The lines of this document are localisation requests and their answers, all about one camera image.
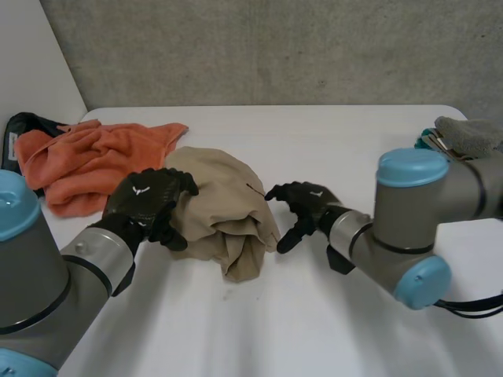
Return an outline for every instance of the black band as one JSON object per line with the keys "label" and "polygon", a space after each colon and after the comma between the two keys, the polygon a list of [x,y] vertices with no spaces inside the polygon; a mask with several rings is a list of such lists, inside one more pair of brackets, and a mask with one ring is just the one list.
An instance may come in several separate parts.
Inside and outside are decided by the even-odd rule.
{"label": "black band", "polygon": [[98,267],[96,267],[94,264],[91,262],[88,262],[86,259],[82,259],[80,257],[77,257],[75,255],[63,255],[63,259],[66,262],[70,263],[75,263],[76,265],[82,266],[84,269],[88,269],[91,271],[96,277],[101,280],[103,285],[105,286],[108,296],[110,297],[112,295],[112,283],[110,283],[110,280],[108,277],[101,271]]}
{"label": "black band", "polygon": [[476,220],[484,211],[487,202],[487,193],[486,188],[484,187],[484,182],[482,181],[482,176],[480,172],[470,163],[463,163],[472,173],[475,175],[475,179],[477,180],[477,184],[479,185],[479,204],[477,205],[477,209],[473,214],[472,220]]}
{"label": "black band", "polygon": [[363,233],[365,233],[367,230],[369,230],[370,228],[372,228],[372,225],[373,223],[370,222],[369,224],[365,224],[363,225],[360,230],[358,230],[353,238],[351,238],[351,243],[349,244],[349,250],[347,251],[347,253],[349,254],[349,258],[352,259],[353,258],[353,247],[354,247],[354,244],[356,243],[356,241],[358,240],[359,236],[361,236]]}
{"label": "black band", "polygon": [[429,251],[432,251],[433,247],[435,246],[435,244],[432,243],[431,245],[427,245],[426,247],[418,247],[416,249],[413,249],[413,248],[407,248],[407,249],[405,249],[404,247],[396,247],[396,246],[388,245],[387,243],[379,240],[373,234],[372,234],[372,238],[373,238],[374,242],[377,243],[382,248],[384,248],[384,249],[386,249],[388,251],[391,251],[393,253],[397,253],[397,254],[412,254],[412,255],[426,254]]}
{"label": "black band", "polygon": [[327,209],[327,211],[321,216],[320,221],[318,222],[318,228],[327,236],[330,237],[330,231],[334,223],[340,218],[343,214],[350,211],[347,208],[339,207],[339,206],[331,206]]}
{"label": "black band", "polygon": [[23,320],[21,322],[18,322],[17,324],[7,326],[6,328],[0,328],[0,335],[12,334],[13,332],[21,331],[49,316],[67,298],[68,293],[70,292],[70,288],[72,288],[72,278],[70,277],[70,274],[68,274],[68,281],[64,286],[64,290],[49,306],[47,306],[42,312],[35,314],[33,317],[30,317],[27,320]]}

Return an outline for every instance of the light blue joint cap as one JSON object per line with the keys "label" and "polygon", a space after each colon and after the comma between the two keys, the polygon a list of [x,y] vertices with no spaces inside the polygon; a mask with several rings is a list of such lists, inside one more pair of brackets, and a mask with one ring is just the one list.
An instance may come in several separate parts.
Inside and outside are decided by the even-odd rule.
{"label": "light blue joint cap", "polygon": [[448,170],[449,163],[442,153],[403,148],[380,157],[376,178],[380,184],[389,187],[415,187],[443,178]]}
{"label": "light blue joint cap", "polygon": [[6,377],[56,377],[57,370],[34,357],[0,348],[0,375]]}
{"label": "light blue joint cap", "polygon": [[40,215],[36,194],[19,174],[0,170],[0,242],[30,228]]}
{"label": "light blue joint cap", "polygon": [[411,309],[423,309],[446,294],[451,277],[446,261],[434,255],[409,269],[398,282],[393,295]]}

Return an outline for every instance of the crumpled beige fabric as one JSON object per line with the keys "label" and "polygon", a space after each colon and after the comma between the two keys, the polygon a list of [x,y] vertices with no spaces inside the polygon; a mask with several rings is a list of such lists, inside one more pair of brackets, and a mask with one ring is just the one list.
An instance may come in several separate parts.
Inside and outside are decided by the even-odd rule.
{"label": "crumpled beige fabric", "polygon": [[198,196],[182,193],[171,224],[187,239],[176,259],[213,259],[225,278],[253,279],[265,251],[276,250],[280,233],[253,170],[218,149],[184,147],[172,152],[166,167],[191,173]]}

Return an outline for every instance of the table surface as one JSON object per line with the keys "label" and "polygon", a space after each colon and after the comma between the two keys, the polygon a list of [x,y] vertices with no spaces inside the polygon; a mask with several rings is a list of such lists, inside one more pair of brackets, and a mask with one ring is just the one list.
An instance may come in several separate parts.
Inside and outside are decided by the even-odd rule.
{"label": "table surface", "polygon": [[[465,119],[431,105],[101,108],[84,119],[184,123],[190,131],[178,146],[220,148],[246,162],[266,189],[312,181],[371,214],[380,155],[412,146],[441,115]],[[284,233],[295,218],[284,204],[270,206]],[[99,217],[63,220],[46,208],[44,215],[59,247]],[[411,311],[358,270],[330,270],[326,244],[317,234],[286,255],[268,254],[259,278],[235,284],[214,262],[173,261],[146,243],[132,286],[107,303],[60,375],[503,375],[503,316]],[[441,225],[436,252],[453,269],[447,299],[498,294],[502,244],[495,220]]]}

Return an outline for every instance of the crumpled orange towel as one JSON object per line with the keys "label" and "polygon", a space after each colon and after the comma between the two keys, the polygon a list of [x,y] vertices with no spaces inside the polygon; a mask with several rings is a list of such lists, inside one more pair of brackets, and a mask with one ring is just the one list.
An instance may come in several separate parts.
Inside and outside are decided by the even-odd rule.
{"label": "crumpled orange towel", "polygon": [[188,127],[102,126],[90,120],[61,129],[67,133],[55,138],[38,130],[27,132],[14,150],[28,187],[44,188],[47,207],[68,217],[103,210],[107,196],[129,173],[163,167]]}

